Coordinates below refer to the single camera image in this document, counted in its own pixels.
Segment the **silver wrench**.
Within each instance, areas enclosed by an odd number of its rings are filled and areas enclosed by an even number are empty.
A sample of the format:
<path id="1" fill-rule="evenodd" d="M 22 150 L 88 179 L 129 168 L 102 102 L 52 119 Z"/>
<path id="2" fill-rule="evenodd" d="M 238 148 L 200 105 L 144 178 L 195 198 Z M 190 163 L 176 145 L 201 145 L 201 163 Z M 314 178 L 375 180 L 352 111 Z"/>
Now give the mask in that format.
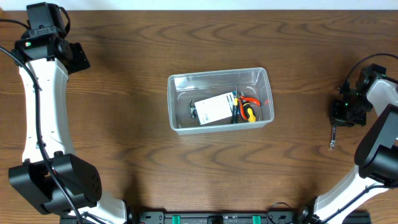
<path id="1" fill-rule="evenodd" d="M 330 150 L 334 150 L 335 141 L 336 141 L 336 126 L 333 125 L 332 129 L 331 129 L 331 141 L 330 141 L 330 145 L 329 145 Z"/>

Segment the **stubby yellow black screwdriver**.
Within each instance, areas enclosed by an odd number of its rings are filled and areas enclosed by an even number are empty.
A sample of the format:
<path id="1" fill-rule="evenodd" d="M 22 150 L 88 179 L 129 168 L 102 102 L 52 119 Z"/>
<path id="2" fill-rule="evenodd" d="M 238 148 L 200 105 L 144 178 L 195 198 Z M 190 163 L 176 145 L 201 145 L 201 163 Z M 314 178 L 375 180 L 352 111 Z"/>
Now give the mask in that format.
<path id="1" fill-rule="evenodd" d="M 254 114 L 254 110 L 251 107 L 251 104 L 247 101 L 243 102 L 242 104 L 242 115 L 243 115 L 243 120 L 245 122 L 253 123 L 256 122 L 256 116 Z"/>

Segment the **red handled pliers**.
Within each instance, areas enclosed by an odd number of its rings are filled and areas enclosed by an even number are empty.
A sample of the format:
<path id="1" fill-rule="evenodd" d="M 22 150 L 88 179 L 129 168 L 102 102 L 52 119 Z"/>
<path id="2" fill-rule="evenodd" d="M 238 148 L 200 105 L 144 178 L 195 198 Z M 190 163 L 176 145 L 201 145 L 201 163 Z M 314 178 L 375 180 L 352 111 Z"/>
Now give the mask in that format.
<path id="1" fill-rule="evenodd" d="M 252 104 L 254 104 L 256 106 L 261 106 L 261 103 L 260 103 L 260 101 L 257 98 L 248 97 L 243 92 L 240 92 L 240 97 L 239 97 L 238 101 L 239 101 L 239 112 L 240 112 L 240 115 L 241 115 L 242 119 L 243 119 L 243 115 L 242 115 L 241 112 L 242 112 L 242 104 L 243 104 L 243 102 L 245 102 L 245 101 L 249 102 L 251 104 L 251 107 L 252 107 Z"/>

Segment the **thin yellow black screwdriver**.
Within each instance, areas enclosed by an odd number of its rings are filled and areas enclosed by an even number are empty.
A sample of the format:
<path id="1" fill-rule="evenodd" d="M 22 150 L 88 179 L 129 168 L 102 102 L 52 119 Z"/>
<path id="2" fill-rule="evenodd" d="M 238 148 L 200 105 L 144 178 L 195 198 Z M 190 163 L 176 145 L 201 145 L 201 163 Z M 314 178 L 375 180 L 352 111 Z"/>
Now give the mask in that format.
<path id="1" fill-rule="evenodd" d="M 233 103 L 233 108 L 232 108 L 231 124 L 238 123 L 238 111 L 239 111 L 238 86 L 236 85 L 236 90 L 235 90 L 235 94 L 234 94 L 234 103 Z"/>

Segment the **small claw hammer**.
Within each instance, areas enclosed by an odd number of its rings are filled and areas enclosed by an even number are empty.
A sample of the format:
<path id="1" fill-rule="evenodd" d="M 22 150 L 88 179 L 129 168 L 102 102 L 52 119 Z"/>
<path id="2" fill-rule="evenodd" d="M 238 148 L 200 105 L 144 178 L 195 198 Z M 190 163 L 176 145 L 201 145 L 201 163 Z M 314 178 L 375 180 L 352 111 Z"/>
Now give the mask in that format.
<path id="1" fill-rule="evenodd" d="M 192 100 L 189 102 L 189 110 L 190 110 L 190 117 L 191 119 L 195 119 L 197 117 L 197 110 L 195 105 L 192 103 Z"/>

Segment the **blue white cardboard box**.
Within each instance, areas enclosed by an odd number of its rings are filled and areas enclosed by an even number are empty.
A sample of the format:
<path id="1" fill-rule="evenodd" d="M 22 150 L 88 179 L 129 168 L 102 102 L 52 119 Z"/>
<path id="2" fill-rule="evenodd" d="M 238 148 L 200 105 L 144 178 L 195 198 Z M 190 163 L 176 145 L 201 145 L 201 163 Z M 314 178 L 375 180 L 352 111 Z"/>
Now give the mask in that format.
<path id="1" fill-rule="evenodd" d="M 235 96 L 232 92 L 207 98 L 194 103 L 201 125 L 232 117 Z"/>

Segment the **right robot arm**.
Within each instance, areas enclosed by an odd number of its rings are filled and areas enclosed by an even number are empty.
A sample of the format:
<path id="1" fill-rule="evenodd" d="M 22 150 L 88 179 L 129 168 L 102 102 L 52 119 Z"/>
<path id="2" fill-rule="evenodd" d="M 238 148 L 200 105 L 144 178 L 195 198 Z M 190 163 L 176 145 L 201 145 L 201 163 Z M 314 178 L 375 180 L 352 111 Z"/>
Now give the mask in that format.
<path id="1" fill-rule="evenodd" d="M 358 145 L 350 172 L 312 200 L 297 223 L 343 223 L 370 198 L 397 188 L 397 80 L 373 63 L 361 70 L 354 89 L 344 82 L 340 93 L 342 99 L 333 101 L 333 126 L 364 126 L 371 110 L 378 118 Z"/>

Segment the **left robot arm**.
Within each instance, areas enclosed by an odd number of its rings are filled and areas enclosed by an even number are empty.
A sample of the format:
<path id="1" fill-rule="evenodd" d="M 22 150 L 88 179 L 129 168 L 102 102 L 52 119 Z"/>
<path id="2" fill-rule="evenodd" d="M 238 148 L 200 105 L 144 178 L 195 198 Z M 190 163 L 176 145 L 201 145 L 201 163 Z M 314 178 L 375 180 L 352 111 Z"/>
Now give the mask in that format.
<path id="1" fill-rule="evenodd" d="M 32 26 L 10 53 L 24 84 L 27 134 L 9 182 L 39 213 L 64 223 L 127 223 L 125 202 L 102 189 L 96 167 L 73 148 L 66 87 L 72 73 L 90 64 L 80 44 L 67 42 L 68 31 Z"/>

